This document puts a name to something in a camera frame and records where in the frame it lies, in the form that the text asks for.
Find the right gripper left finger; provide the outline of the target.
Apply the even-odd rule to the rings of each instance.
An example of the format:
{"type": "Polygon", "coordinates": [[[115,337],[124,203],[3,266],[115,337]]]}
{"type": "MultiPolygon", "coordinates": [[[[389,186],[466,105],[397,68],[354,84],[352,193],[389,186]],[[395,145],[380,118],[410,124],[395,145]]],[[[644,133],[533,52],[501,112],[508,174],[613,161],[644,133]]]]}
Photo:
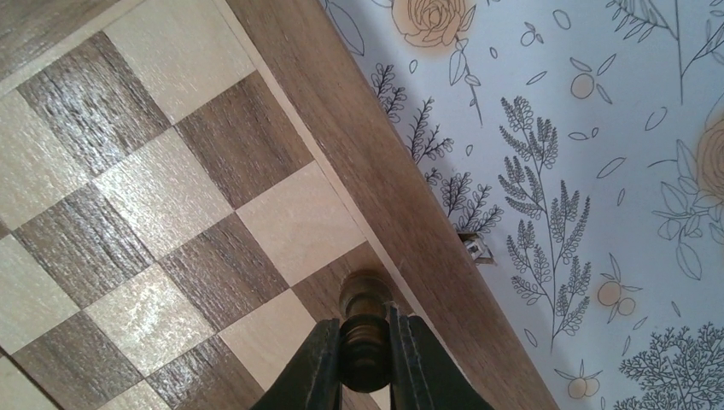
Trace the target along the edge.
{"type": "Polygon", "coordinates": [[[339,409],[340,320],[319,321],[252,410],[339,409]]]}

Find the dark chess piece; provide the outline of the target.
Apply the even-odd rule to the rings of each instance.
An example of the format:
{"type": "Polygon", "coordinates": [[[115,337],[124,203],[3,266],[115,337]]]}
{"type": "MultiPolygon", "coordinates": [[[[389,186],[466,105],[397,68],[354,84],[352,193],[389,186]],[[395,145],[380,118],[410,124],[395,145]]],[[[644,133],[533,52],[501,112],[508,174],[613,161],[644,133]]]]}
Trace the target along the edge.
{"type": "Polygon", "coordinates": [[[349,389],[371,393],[391,379],[391,347],[387,303],[393,299],[379,272],[350,273],[342,282],[339,309],[340,377],[349,389]]]}

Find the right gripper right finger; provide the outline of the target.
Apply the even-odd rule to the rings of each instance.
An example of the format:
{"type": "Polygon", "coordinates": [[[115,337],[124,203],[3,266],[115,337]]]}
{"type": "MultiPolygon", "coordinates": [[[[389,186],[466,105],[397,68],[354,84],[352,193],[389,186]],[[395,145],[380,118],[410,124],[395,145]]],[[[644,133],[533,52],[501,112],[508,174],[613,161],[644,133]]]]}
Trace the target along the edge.
{"type": "Polygon", "coordinates": [[[491,409],[417,315],[388,308],[393,409],[491,409]]]}

